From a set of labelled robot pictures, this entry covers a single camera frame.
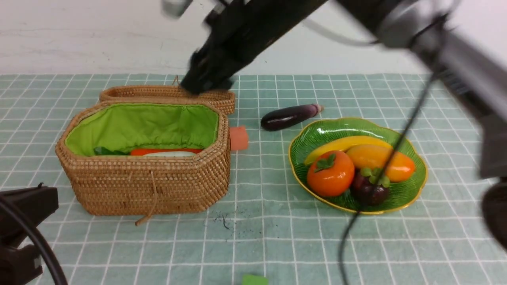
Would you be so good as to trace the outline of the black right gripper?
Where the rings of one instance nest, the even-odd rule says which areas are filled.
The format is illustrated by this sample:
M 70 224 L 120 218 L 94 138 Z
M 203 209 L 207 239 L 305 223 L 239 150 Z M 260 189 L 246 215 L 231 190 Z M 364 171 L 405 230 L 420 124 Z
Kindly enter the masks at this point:
M 190 94 L 228 90 L 232 76 L 324 4 L 322 0 L 219 0 L 210 34 L 190 57 L 180 85 Z

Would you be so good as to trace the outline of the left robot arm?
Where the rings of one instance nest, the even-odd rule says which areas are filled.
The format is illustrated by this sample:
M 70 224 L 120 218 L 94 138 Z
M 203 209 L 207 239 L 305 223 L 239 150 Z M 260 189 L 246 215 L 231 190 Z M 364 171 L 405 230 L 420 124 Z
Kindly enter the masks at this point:
M 2 191 L 1 196 L 12 202 L 31 220 L 40 225 L 59 207 L 58 189 L 54 186 L 37 186 Z M 0 216 L 0 283 L 26 285 L 43 273 L 39 250 L 34 245 L 20 248 L 27 234 L 13 218 L 1 211 Z

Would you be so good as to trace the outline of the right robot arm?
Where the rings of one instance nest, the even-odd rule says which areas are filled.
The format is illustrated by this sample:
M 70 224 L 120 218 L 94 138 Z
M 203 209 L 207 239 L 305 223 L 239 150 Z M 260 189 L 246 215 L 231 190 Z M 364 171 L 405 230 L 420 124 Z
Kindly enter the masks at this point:
M 189 62 L 181 87 L 191 94 L 226 90 L 231 77 L 316 11 L 322 0 L 221 1 L 204 22 L 210 35 Z M 339 0 L 376 42 L 410 50 L 482 127 L 479 176 L 498 177 L 480 209 L 493 238 L 506 247 L 506 70 L 446 27 L 449 10 L 429 0 Z

